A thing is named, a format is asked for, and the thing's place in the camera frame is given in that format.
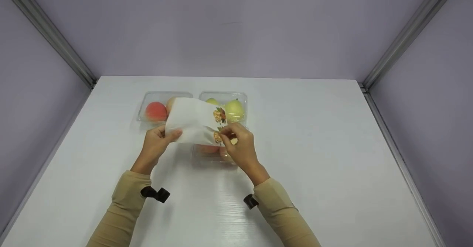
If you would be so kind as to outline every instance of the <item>white tabletop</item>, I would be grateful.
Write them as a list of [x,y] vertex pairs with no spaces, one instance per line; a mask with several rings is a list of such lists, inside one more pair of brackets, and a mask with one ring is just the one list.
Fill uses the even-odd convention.
[[[258,158],[323,246],[434,242],[354,80],[103,76],[2,246],[83,247],[140,152],[147,91],[245,92]],[[147,200],[132,246],[281,246],[240,170],[199,167],[171,144],[152,173],[171,196]]]

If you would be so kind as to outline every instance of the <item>person's left hand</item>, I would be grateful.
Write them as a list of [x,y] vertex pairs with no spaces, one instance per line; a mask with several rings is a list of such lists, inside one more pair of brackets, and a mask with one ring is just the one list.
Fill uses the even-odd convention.
[[161,125],[146,132],[142,151],[130,171],[145,175],[151,174],[159,157],[166,151],[169,143],[176,141],[182,134],[182,130],[175,130],[169,135],[165,135],[165,127],[165,125]]

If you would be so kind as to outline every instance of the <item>white paper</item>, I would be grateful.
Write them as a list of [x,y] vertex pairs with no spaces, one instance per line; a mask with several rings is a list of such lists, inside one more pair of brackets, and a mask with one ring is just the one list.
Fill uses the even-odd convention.
[[166,121],[166,134],[182,129],[176,143],[224,146],[218,132],[226,125],[223,107],[199,99],[178,97]]

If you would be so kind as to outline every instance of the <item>clear plastic container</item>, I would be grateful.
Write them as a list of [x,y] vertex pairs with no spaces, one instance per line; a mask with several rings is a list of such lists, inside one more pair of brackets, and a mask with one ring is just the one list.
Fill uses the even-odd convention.
[[[248,114],[247,101],[248,97],[243,92],[220,92],[220,91],[204,91],[199,96],[200,100],[207,101],[208,99],[215,99],[218,105],[225,108],[227,119],[229,122],[239,122],[246,124],[246,117]],[[240,104],[232,104],[226,106],[230,101],[238,100]]]
[[138,111],[137,121],[142,122],[150,122],[153,124],[163,124],[166,121],[150,121],[146,115],[146,107],[151,102],[160,102],[164,106],[166,106],[167,101],[172,97],[189,97],[193,98],[194,96],[189,92],[147,92],[143,98],[142,105],[140,107],[140,111]]
[[235,165],[225,147],[194,144],[192,157],[199,163],[224,163]]
[[[246,127],[246,119],[248,114],[248,97],[245,93],[204,91],[200,94],[199,99],[203,101],[207,101],[208,99],[215,99],[218,102],[218,105],[222,107],[225,107],[225,105],[232,100],[240,101],[241,107],[243,109],[243,115],[236,115],[232,119],[231,110],[225,107],[225,111],[228,122],[240,122],[240,124]],[[194,144],[192,149],[192,157],[196,162],[200,164],[223,163],[226,165],[235,165],[234,161],[228,154],[227,149],[225,147],[202,146]]]

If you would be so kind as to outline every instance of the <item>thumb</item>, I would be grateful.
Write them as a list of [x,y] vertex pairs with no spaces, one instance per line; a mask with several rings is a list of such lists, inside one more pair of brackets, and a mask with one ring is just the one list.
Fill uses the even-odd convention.
[[179,138],[179,136],[181,136],[181,135],[182,135],[182,130],[181,129],[171,131],[170,134],[167,134],[164,137],[164,141],[166,142],[166,144],[172,143],[173,141],[176,141]]
[[233,144],[230,141],[230,139],[228,139],[228,136],[226,136],[224,134],[220,134],[220,138],[222,138],[223,144],[225,145],[227,150],[233,148]]

